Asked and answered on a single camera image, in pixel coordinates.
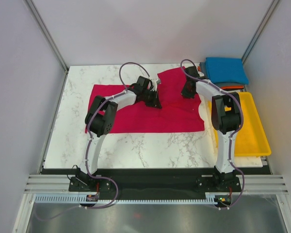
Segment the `red t-shirt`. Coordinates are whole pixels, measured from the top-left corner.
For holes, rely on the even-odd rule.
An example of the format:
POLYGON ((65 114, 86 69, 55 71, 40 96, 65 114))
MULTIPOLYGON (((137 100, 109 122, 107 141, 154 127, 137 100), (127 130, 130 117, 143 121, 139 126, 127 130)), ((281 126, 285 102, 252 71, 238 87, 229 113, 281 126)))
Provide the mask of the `red t-shirt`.
POLYGON ((111 133, 194 133, 205 129, 199 114, 201 99, 195 95, 186 99, 181 91, 186 83, 181 68, 158 74, 161 84, 158 96, 161 109, 148 107, 144 102, 118 110, 111 133))

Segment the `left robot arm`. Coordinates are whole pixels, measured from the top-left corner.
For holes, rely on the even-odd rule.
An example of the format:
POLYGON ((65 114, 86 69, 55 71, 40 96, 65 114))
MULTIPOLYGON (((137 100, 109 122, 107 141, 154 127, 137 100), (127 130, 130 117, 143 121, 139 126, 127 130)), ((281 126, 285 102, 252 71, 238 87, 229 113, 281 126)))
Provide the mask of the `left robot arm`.
POLYGON ((143 102, 147 107, 161 109, 158 85, 160 79, 150 80, 143 76, 124 90, 107 97, 96 96, 85 117, 88 140, 85 149, 84 160, 80 170, 86 175, 80 179, 80 186, 86 191, 95 189, 97 180, 94 174, 98 169, 98 159, 103 141, 114 127, 115 117, 118 111, 143 102))

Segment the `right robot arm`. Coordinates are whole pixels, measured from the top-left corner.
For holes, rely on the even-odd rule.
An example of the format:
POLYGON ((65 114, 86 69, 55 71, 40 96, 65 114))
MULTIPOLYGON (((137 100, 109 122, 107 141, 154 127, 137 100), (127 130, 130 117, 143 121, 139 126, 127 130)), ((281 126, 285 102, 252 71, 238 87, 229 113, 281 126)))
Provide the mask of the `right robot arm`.
POLYGON ((211 123, 218 136, 215 169, 221 174, 232 173, 236 169, 234 165, 236 137, 243 126, 239 94, 228 93, 210 80, 200 77, 196 66, 180 69, 186 76, 182 96, 194 98, 198 94, 211 102, 211 123))

